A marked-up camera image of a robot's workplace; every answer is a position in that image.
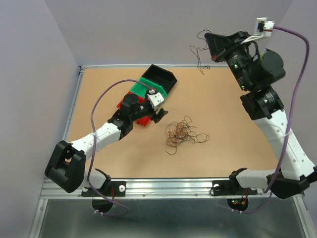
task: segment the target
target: gray wall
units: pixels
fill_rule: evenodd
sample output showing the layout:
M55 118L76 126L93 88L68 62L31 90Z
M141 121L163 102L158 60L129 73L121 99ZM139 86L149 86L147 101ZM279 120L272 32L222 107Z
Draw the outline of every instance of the gray wall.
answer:
M45 0L80 65L196 63L203 29L253 32L255 19L279 22L292 0ZM208 51L201 53L211 63Z
M306 154L317 164L317 2L315 0L294 1L280 25L304 34L311 45L311 54L298 91L293 130ZM303 64L305 44L292 35L275 31L268 48L277 51L284 59L286 77L275 83L274 88L289 109L291 94ZM306 203L317 228L317 184L306 192Z
M44 0L0 1L0 237L26 238L78 65Z

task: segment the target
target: tan table surface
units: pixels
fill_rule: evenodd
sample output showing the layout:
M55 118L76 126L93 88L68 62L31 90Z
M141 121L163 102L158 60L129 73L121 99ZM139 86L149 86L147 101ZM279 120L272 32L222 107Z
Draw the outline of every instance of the tan table surface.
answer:
M68 141L91 133L90 113L96 99L114 82L138 80L145 68L86 69L73 115ZM273 169L277 158L264 135L251 121L240 101L239 89L228 68L213 68L200 74L196 68L170 68L178 82L166 99L169 113L157 124L134 124L124 139L96 154L94 168L112 178L228 177L233 170ZM115 86L95 111L96 128L117 110L116 105L133 86ZM175 155L165 142L165 128L190 116L195 132L210 135L203 144L183 143Z

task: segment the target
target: pile of wires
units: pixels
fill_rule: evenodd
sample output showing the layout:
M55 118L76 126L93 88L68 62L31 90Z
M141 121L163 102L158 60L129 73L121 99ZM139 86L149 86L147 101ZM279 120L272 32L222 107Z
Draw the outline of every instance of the pile of wires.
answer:
M174 153L169 153L169 155L175 155L177 152L177 147L182 144L183 142L191 142L191 143L205 143L209 141L209 135L200 133L196 134L196 132L192 131L195 126L191 126L190 123L192 122L189 116L185 116L181 122L172 122L169 124L166 129L165 133L168 135L168 139L166 141L166 145L175 149Z
M203 69L210 69L210 66L209 66L209 65L202 65L202 62L201 62L200 56L199 56L199 52L200 52L200 51L209 50L207 41L206 41L204 38L202 38L202 37L199 36L202 32L205 32L205 31L211 33L210 30L202 30L202 31L200 31L200 32L196 35L196 37L197 37L198 39L200 39L200 40L203 40L206 45L205 45L203 48L195 47L195 46L190 46L190 47L189 47L190 51L197 57L197 68L198 68L198 70L200 71L200 73L202 73L203 75L204 75Z

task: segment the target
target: purple cable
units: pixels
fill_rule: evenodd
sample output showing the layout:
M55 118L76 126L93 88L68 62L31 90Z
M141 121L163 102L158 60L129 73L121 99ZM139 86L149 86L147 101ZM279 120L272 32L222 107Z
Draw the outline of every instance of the purple cable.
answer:
M104 196L103 194L101 194L90 182L90 173L91 173L91 170L93 169L93 164L94 164L94 160L95 160L95 154L96 154L96 142L97 142L97 137L95 135L96 133L96 128L95 128L95 123L94 123L94 112L95 112L95 109L99 103L99 101L101 100L101 98L103 98L103 96L111 89L113 88L115 85L119 84L119 83L124 83L124 82L135 82L135 83L139 83L139 84L142 84L143 86L147 87L148 89L150 89L150 87L144 83L141 83L137 80L134 80L134 79L125 79L125 80L121 80L121 81L118 81L116 83L114 83L113 85L111 85L110 87L108 87L101 95L100 97L97 99L92 111L91 111L91 115L90 115L90 121L91 121L91 126L93 128L93 135L94 135L94 143L93 143L93 152L92 152L92 156L91 156L91 162L90 162L90 166L89 166L89 169L88 169L88 175L87 175L87 182L89 184L89 186L93 189L93 191L96 192L96 194L98 194L100 197L102 197L103 199L107 200L108 202L111 202L112 204L114 205L117 205L117 206L120 206L120 207L123 207L125 209L124 212L122 213L119 213L119 214L107 214L107 213L100 213L98 212L99 214L102 214L103 216L109 216L109 217L116 217L116 216L122 216L122 215L125 215L129 212L129 208L121 203L118 203L118 202L115 202L115 201L112 201L111 199L107 198L106 196Z
M294 106L295 106L295 101L296 101L296 95L297 95L297 91L298 91L299 85L300 85L300 83L302 81L304 71L306 69L306 65L307 65L307 61L308 61L308 57L309 57L309 51L310 51L309 41L302 34L300 34L298 32L295 32L295 31L292 31L292 30L289 30L289 29L285 29L285 28L280 27L280 26L274 26L274 29L280 30L280 31L284 31L284 32L290 33L290 34L292 34L294 36L297 36L297 37L301 38L306 44L306 54L305 54L305 59L304 59L304 63L303 63L303 66L302 66L301 73L299 74L299 77L297 79L296 85L294 87L293 95L292 95L292 101L291 101L291 106L290 106L290 111L289 111L289 116L288 116L288 123L287 123L286 131L285 131L285 139L284 139L282 152L281 152L280 158L278 160L278 164L277 164L276 170L275 170L275 172L273 174L272 180L268 184L268 186L267 186L266 190L264 191L264 193L267 193L271 189L273 183L275 182L275 180L277 178L277 175L279 174L279 170L280 170L282 162L283 162L283 158L284 158L284 155L285 155L285 152L286 152L288 137L289 137L289 131L291 129L291 125L292 125L292 122L293 122L293 114L294 114ZM252 213L258 212L258 211L262 210L263 208L265 208L268 205L268 203L270 202L271 198L272 198L272 191L271 191L266 203L262 207L259 207L259 208L255 209L255 210L252 210L252 211L245 211L245 212L241 212L241 213L252 214Z

